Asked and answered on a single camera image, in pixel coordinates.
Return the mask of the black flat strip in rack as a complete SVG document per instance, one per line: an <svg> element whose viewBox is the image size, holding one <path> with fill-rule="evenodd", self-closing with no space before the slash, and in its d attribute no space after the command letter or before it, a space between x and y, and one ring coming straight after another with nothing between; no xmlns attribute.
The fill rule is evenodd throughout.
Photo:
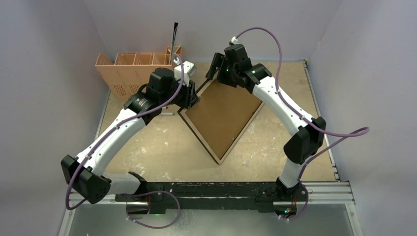
<svg viewBox="0 0 417 236"><path fill-rule="evenodd" d="M178 30L178 22L174 22L174 28L173 28L173 34L172 34L172 40L171 40L171 46L170 46L170 60L172 60L172 57L175 52L175 41L176 41L176 34Z"/></svg>

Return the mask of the orange perforated organizer rack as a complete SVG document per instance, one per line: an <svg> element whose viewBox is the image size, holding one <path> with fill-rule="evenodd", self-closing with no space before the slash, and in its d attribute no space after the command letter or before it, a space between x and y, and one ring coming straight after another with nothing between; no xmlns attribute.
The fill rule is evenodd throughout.
<svg viewBox="0 0 417 236"><path fill-rule="evenodd" d="M162 53L118 53L114 61L100 53L95 68L120 102L125 102L149 81L157 68L173 69L170 64L171 47Z"/></svg>

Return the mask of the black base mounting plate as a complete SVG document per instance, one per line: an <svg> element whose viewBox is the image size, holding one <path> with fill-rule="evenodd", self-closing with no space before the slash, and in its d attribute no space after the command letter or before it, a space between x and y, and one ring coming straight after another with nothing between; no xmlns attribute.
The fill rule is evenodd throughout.
<svg viewBox="0 0 417 236"><path fill-rule="evenodd" d="M278 181L266 182L142 182L132 195L117 194L117 202L145 203L151 214L168 209L256 210L294 215L306 200L301 184L287 189Z"/></svg>

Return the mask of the aluminium rail frame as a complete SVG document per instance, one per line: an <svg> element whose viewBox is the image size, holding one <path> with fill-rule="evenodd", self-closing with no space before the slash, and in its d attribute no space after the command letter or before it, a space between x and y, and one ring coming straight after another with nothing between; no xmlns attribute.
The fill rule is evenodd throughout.
<svg viewBox="0 0 417 236"><path fill-rule="evenodd" d="M193 111L196 108L199 108L202 102L205 102L208 100L208 92L210 88L215 89L215 94L219 96L221 104L225 104L231 98L235 98L236 91L242 91L246 95L255 97L254 95L250 94L246 89L242 87L236 87L236 88L230 87L228 85L219 83L215 79L206 80L206 83L202 85L201 89L199 91L196 91L198 97L200 98L200 102L195 104L190 109L182 109L182 108L180 109L186 110L186 111ZM264 104L260 99L258 99L258 101L259 101L259 104ZM294 221L295 219L300 217L300 215L305 211L307 205L310 203L331 205L331 204L352 204L354 202L351 188L346 183L336 183L336 182L329 183L329 184L322 184L322 183L304 184L302 183L301 177L306 166L322 153L323 153L323 149L322 147L320 147L318 152L306 161L306 164L304 168L302 169L302 172L300 175L300 184L304 186L305 189L307 190L306 200L302 203L296 204L297 211L294 215L289 215L289 214L278 215L277 213L273 213L276 215L278 220L284 221L284 222ZM114 196L114 199L117 194L132 195L138 190L141 183L145 181L146 180L142 178L140 175L134 172L129 172L126 178L124 178L121 182L112 181L114 183L114 188L111 190L111 193L108 195ZM141 214L141 213L151 214L149 213L149 209L145 203L142 203L142 202L135 202L135 203L122 202L122 203L124 203L126 207L126 219L133 223L137 223L137 219L135 218L136 215ZM178 208L176 210L177 210L177 214L172 221L172 225L175 225L178 221L181 220L183 216L185 216L190 210L193 210L193 209Z"/></svg>

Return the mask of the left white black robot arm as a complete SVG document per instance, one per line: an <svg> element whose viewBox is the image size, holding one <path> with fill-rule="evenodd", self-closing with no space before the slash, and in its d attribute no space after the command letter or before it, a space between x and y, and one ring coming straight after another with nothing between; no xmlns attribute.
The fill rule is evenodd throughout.
<svg viewBox="0 0 417 236"><path fill-rule="evenodd" d="M149 81L128 98L116 119L85 150L75 157L66 155L60 162L68 189L65 196L67 209L71 190L75 190L91 204L111 193L114 183L103 176L107 166L120 149L137 132L160 115L162 109L175 104L189 109L199 102L195 82L190 78L196 67L188 62L175 67L157 68Z"/></svg>

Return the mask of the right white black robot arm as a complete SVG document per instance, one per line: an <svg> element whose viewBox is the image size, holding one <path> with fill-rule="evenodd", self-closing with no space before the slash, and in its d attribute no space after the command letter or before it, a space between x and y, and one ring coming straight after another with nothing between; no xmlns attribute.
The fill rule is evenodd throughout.
<svg viewBox="0 0 417 236"><path fill-rule="evenodd" d="M326 121L302 109L277 85L276 78L263 64L252 64L242 44L230 45L224 53L215 53L206 78L246 89L267 105L285 126L291 138L283 147L287 159L276 181L276 193L282 200L290 199L300 185L306 161L323 145Z"/></svg>

